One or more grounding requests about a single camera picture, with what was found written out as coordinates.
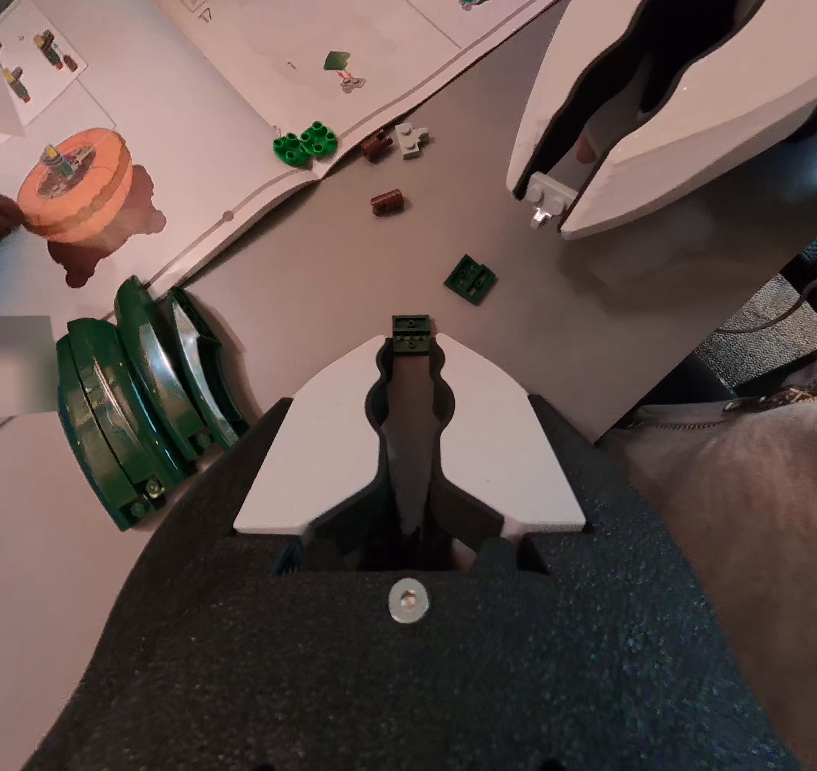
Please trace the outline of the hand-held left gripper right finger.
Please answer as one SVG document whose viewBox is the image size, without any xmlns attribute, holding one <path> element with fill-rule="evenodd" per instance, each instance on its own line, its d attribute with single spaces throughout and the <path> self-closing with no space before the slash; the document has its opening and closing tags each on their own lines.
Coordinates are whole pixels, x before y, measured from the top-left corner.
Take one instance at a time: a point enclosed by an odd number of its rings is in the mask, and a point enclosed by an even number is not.
<svg viewBox="0 0 817 771">
<path fill-rule="evenodd" d="M 430 348 L 429 510 L 451 538 L 580 532 L 586 517 L 534 410 L 508 373 L 446 334 Z"/>
</svg>

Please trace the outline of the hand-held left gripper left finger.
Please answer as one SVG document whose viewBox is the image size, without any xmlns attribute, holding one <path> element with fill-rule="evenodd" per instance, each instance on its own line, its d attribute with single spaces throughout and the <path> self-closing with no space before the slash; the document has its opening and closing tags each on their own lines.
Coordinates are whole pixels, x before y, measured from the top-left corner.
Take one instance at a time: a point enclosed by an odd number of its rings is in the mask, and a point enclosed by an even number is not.
<svg viewBox="0 0 817 771">
<path fill-rule="evenodd" d="M 384 415 L 387 341 L 376 335 L 294 395 L 234 519 L 243 534 L 316 536 L 345 511 L 389 497 Z"/>
</svg>

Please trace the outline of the grey desk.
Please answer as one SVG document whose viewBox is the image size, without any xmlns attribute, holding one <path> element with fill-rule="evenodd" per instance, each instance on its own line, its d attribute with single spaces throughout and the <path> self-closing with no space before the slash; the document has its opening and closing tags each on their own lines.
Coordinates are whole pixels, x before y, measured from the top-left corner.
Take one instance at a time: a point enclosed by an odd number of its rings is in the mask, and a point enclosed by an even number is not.
<svg viewBox="0 0 817 771">
<path fill-rule="evenodd" d="M 787 143 L 628 227 L 567 241 L 505 187 L 562 0 L 418 107 L 419 159 L 358 151 L 186 282 L 215 323 L 244 416 L 426 313 L 548 398 L 587 439 L 610 428 L 815 238 L 815 139 Z M 404 210 L 370 200 L 401 189 Z M 463 255 L 497 282 L 444 286 Z M 55 413 L 2 428 L 2 769 L 25 765 L 81 679 L 119 590 L 168 510 L 119 532 Z"/>
</svg>

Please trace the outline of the dark green curved leaf brick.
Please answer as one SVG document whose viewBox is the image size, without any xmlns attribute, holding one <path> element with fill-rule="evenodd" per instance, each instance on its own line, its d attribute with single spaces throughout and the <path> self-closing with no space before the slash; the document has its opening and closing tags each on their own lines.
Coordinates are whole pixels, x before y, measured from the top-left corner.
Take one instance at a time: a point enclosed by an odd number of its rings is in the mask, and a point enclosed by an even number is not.
<svg viewBox="0 0 817 771">
<path fill-rule="evenodd" d="M 117 328 L 74 319 L 68 339 L 87 403 L 118 464 L 139 493 L 163 504 L 188 468 L 137 382 Z"/>
<path fill-rule="evenodd" d="M 229 450 L 249 430 L 238 409 L 221 366 L 222 343 L 181 287 L 169 291 L 171 334 L 189 397 L 211 437 Z"/>
<path fill-rule="evenodd" d="M 212 442 L 171 354 L 169 330 L 138 276 L 117 290 L 117 329 L 154 415 L 183 459 L 196 462 Z"/>
<path fill-rule="evenodd" d="M 126 475 L 88 403 L 69 337 L 56 342 L 58 413 L 69 446 L 103 509 L 121 531 L 138 524 L 151 506 Z"/>
</svg>

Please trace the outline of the small light grey clip plate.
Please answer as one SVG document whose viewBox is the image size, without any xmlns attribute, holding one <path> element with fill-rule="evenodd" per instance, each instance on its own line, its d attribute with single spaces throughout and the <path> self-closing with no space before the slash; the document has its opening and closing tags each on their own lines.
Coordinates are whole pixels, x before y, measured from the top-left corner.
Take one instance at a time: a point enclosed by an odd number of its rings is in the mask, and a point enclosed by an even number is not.
<svg viewBox="0 0 817 771">
<path fill-rule="evenodd" d="M 396 123 L 394 134 L 400 148 L 401 156 L 404 160 L 418 158 L 423 153 L 423 147 L 430 140 L 430 133 L 427 128 L 415 128 L 409 121 Z"/>
<path fill-rule="evenodd" d="M 534 205 L 530 222 L 533 230 L 551 224 L 560 226 L 577 198 L 577 191 L 539 172 L 528 180 L 524 201 Z"/>
</svg>

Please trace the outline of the small dark green slope brick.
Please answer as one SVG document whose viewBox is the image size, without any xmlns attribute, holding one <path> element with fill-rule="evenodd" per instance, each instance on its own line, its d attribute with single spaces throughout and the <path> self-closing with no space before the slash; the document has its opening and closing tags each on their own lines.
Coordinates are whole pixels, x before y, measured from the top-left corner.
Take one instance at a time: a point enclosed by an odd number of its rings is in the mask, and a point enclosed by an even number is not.
<svg viewBox="0 0 817 771">
<path fill-rule="evenodd" d="M 497 276 L 484 264 L 465 254 L 444 280 L 444 286 L 472 306 L 479 306 L 495 286 Z"/>
<path fill-rule="evenodd" d="M 429 315 L 394 315 L 391 318 L 391 329 L 391 345 L 394 355 L 429 355 L 433 329 Z"/>
</svg>

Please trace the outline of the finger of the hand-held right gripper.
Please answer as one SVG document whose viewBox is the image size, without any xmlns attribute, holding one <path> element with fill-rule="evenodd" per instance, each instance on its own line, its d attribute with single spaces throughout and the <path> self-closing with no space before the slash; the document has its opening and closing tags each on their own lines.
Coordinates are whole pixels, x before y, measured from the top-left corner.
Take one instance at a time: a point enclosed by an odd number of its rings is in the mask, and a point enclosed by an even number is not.
<svg viewBox="0 0 817 771">
<path fill-rule="evenodd" d="M 560 225 L 595 235 L 682 198 L 781 142 L 815 108 L 816 0 L 759 0 L 681 73 L 659 110 L 611 145 Z"/>
<path fill-rule="evenodd" d="M 657 112 L 681 71 L 703 51 L 700 0 L 571 0 L 530 92 L 507 171 L 522 200 L 577 143 L 601 106 L 635 79 L 648 58 L 647 112 Z"/>
</svg>

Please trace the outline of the open instruction booklet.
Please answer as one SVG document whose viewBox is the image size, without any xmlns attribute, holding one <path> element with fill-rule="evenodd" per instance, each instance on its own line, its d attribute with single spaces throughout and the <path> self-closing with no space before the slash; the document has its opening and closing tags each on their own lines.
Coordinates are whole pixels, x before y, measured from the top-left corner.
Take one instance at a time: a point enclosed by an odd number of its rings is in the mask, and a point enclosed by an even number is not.
<svg viewBox="0 0 817 771">
<path fill-rule="evenodd" d="M 10 0 L 2 313 L 166 287 L 556 0 Z M 319 120 L 337 151 L 273 140 Z"/>
</svg>

